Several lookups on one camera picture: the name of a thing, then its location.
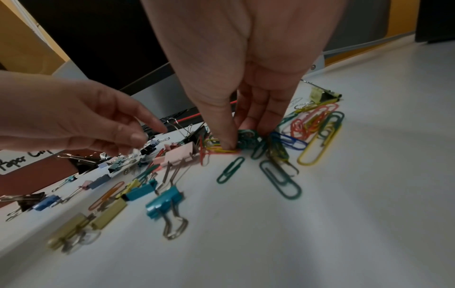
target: label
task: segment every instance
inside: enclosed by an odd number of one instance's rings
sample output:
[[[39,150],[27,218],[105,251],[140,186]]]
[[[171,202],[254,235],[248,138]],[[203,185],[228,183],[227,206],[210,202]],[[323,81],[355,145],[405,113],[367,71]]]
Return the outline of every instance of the label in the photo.
[[[0,175],[8,174],[23,166],[27,166],[54,155],[61,150],[44,150],[37,152],[0,151]]]

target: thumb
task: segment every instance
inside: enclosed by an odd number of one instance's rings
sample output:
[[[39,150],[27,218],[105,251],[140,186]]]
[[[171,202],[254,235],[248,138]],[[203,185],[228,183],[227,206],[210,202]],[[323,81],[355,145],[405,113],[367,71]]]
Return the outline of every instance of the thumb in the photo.
[[[220,105],[200,101],[195,101],[195,104],[223,149],[234,150],[237,146],[237,126],[232,117],[229,96],[225,99]]]
[[[116,122],[96,113],[87,116],[82,128],[85,137],[105,140],[116,144],[124,144],[134,148],[142,148],[147,136],[131,126]]]

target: hand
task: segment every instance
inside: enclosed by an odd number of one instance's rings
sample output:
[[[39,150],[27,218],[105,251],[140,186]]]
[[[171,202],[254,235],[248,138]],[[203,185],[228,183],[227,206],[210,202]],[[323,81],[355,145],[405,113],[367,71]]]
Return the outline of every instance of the hand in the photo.
[[[143,0],[188,97],[225,149],[236,146],[237,129],[275,129],[346,2]]]
[[[0,149],[128,154],[147,141],[137,119],[167,131],[141,103],[100,83],[0,72]]]

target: white table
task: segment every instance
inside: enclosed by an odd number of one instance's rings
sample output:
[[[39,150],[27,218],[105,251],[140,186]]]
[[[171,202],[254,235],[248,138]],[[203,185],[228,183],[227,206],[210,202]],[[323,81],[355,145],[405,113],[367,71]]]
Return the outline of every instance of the white table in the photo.
[[[178,239],[146,216],[148,195],[72,255],[45,250],[44,239],[23,246],[30,256],[1,286],[454,287],[454,74],[455,42],[410,37],[312,74],[344,95],[346,119],[318,164],[298,166],[300,199],[280,196],[251,152],[219,185],[237,156],[211,156],[177,177],[190,222]],[[294,96],[302,102],[306,85]]]

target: blue binder clip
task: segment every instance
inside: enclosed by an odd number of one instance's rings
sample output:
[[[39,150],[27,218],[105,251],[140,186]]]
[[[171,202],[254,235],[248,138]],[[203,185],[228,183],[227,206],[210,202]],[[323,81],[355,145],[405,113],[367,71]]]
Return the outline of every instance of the blue binder clip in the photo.
[[[183,217],[180,217],[177,208],[175,207],[178,203],[180,203],[184,199],[183,194],[177,189],[176,186],[172,186],[169,190],[161,193],[155,200],[150,202],[146,205],[147,216],[151,219],[159,219],[163,217],[164,221],[166,222],[166,226],[164,227],[163,236],[167,240],[173,240],[179,237],[188,226],[188,220]],[[169,218],[166,216],[166,213],[172,210],[174,217],[181,221],[182,224],[180,227],[171,232],[172,223]]]
[[[156,186],[158,186],[158,182],[152,179],[140,187],[133,188],[129,193],[123,194],[122,199],[125,201],[134,201],[155,191]]]
[[[52,203],[55,203],[55,202],[57,202],[60,199],[61,198],[59,196],[57,196],[57,195],[50,195],[50,196],[46,197],[40,203],[38,203],[35,206],[33,206],[33,209],[35,209],[36,211],[43,211],[44,209],[49,207]]]

